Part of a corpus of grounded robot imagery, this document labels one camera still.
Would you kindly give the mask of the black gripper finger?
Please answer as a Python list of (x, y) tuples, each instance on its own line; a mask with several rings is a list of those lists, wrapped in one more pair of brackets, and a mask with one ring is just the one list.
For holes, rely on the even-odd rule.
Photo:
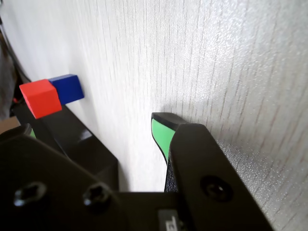
[(3, 231), (123, 231), (109, 187), (22, 127), (0, 136)]
[(197, 231), (270, 231), (272, 226), (208, 129), (154, 112), (151, 132)]

